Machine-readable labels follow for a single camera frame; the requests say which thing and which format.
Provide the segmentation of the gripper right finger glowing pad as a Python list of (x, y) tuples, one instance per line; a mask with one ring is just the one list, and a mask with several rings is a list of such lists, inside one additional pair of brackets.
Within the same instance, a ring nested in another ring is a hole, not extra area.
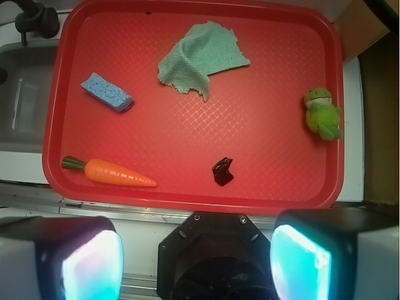
[(288, 209), (271, 236), (280, 299), (399, 299), (399, 214)]

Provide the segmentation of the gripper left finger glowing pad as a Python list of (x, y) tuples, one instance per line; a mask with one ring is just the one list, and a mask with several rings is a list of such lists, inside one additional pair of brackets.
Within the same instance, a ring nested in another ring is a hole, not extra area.
[(123, 266), (105, 217), (1, 218), (1, 299), (117, 299)]

